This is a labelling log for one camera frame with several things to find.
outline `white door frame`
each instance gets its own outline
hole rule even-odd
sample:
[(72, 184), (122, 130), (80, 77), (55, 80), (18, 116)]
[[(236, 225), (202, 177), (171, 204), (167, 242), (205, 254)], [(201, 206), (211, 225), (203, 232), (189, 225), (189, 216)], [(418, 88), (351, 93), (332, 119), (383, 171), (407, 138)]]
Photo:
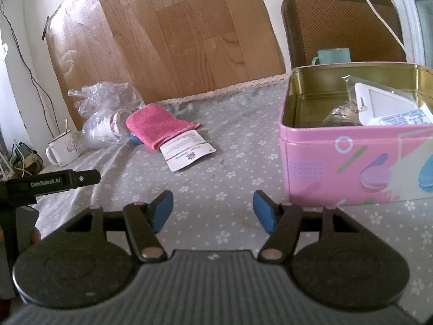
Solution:
[(415, 0), (394, 0), (394, 3), (400, 18), (403, 43), (410, 57), (408, 62), (425, 65), (423, 35)]

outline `ribbed gray surface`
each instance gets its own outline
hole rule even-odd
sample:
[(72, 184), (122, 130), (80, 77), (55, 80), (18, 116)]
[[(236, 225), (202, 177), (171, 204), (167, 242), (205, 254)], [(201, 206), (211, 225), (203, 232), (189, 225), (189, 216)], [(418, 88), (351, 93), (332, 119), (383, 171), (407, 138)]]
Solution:
[(163, 264), (142, 266), (128, 288), (97, 306), (56, 311), (29, 305), (6, 324), (414, 325), (416, 322), (397, 307), (357, 314), (321, 306), (304, 296), (281, 267), (263, 265), (248, 251), (177, 251)]

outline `round black disc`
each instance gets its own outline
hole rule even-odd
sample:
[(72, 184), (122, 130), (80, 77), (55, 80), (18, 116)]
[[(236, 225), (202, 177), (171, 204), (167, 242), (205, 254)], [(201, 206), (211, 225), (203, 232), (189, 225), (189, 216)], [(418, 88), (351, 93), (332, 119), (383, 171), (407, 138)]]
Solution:
[(335, 233), (306, 246), (294, 255), (289, 268), (307, 295), (346, 311), (389, 306), (409, 279), (403, 257), (380, 240), (360, 233)]
[(120, 247), (88, 233), (46, 238), (14, 266), (19, 293), (46, 308), (74, 309), (100, 303), (131, 280), (133, 262)]

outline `finger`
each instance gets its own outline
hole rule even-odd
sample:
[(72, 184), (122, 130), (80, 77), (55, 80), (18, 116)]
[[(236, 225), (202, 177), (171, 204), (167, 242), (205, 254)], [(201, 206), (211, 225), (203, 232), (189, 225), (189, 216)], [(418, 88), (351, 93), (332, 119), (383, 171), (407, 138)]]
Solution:
[(32, 235), (30, 237), (30, 244), (35, 244), (40, 242), (41, 240), (41, 233), (39, 232), (39, 230), (37, 228), (35, 228), (32, 232)]

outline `brown chair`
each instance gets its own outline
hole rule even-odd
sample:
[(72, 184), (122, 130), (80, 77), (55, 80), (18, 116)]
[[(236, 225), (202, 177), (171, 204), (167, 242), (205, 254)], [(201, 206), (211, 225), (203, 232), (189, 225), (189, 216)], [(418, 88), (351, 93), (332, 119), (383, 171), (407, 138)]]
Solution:
[[(402, 40), (391, 0), (370, 1)], [(320, 49), (337, 47), (348, 47), (353, 62), (406, 61), (365, 0), (284, 0), (282, 15), (293, 68), (310, 65)]]

